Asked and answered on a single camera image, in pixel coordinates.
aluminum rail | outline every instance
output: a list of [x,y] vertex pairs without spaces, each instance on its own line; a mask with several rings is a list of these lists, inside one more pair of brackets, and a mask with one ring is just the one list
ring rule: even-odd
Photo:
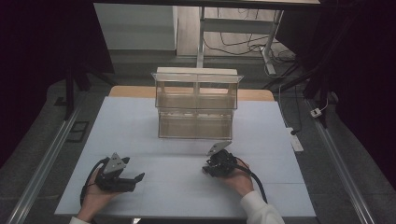
[[[305,101],[309,110],[314,109],[314,102],[312,100]],[[320,137],[323,140],[325,147],[327,148],[330,158],[332,159],[332,163],[335,166],[335,169],[340,176],[341,181],[344,184],[344,188],[346,193],[349,195],[350,200],[352,201],[353,206],[355,207],[356,213],[361,220],[362,224],[375,224],[374,218],[371,215],[370,209],[367,206],[366,201],[361,195],[361,191],[355,184],[350,172],[347,169],[346,164],[338,151],[338,148],[334,141],[332,140],[332,136],[329,131],[325,129],[318,119],[315,120],[315,124],[317,126]]]
[[36,196],[41,190],[41,187],[43,186],[50,172],[52,164],[55,162],[59,151],[64,145],[64,141],[69,134],[69,131],[71,130],[73,123],[79,114],[79,111],[82,108],[82,104],[85,101],[86,96],[86,92],[80,92],[78,94],[75,110],[71,114],[69,120],[65,120],[62,123],[54,140],[49,145],[46,154],[44,155],[43,159],[35,170],[35,173],[26,186],[22,196],[20,197],[20,200],[12,211],[11,216],[8,218],[7,224],[22,224],[26,219],[30,209],[33,206],[33,203],[35,202]]

power adapter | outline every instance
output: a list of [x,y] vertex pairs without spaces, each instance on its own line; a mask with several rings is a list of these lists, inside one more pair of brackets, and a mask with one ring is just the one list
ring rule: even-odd
[[321,115],[321,111],[319,110],[319,108],[316,108],[314,110],[311,110],[311,115],[312,117],[317,118]]

white tabletop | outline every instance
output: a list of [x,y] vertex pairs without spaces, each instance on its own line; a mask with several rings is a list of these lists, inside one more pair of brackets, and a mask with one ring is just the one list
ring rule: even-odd
[[[117,152],[131,160],[121,178],[146,173],[134,192],[114,199],[102,215],[114,217],[244,218],[240,197],[204,175],[206,152],[216,140],[158,138],[154,99],[107,97],[78,164],[55,211],[73,216],[92,167]],[[238,102],[233,143],[227,148],[246,161],[282,217],[315,212],[276,102]]]

white power strip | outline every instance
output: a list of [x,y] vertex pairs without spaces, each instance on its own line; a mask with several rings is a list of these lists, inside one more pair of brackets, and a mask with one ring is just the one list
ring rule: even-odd
[[298,139],[297,135],[291,134],[291,131],[293,131],[293,129],[286,128],[286,130],[288,131],[288,134],[290,136],[291,146],[293,147],[294,151],[296,151],[296,152],[304,151],[303,146],[301,145],[300,140]]

white sleeve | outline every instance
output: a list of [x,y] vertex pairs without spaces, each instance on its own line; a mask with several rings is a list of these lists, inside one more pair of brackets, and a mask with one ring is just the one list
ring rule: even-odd
[[90,223],[82,221],[82,220],[79,220],[76,217],[72,217],[72,219],[70,220],[69,224],[90,224]]
[[276,209],[271,204],[267,204],[256,190],[245,195],[241,205],[247,212],[247,224],[285,223]]

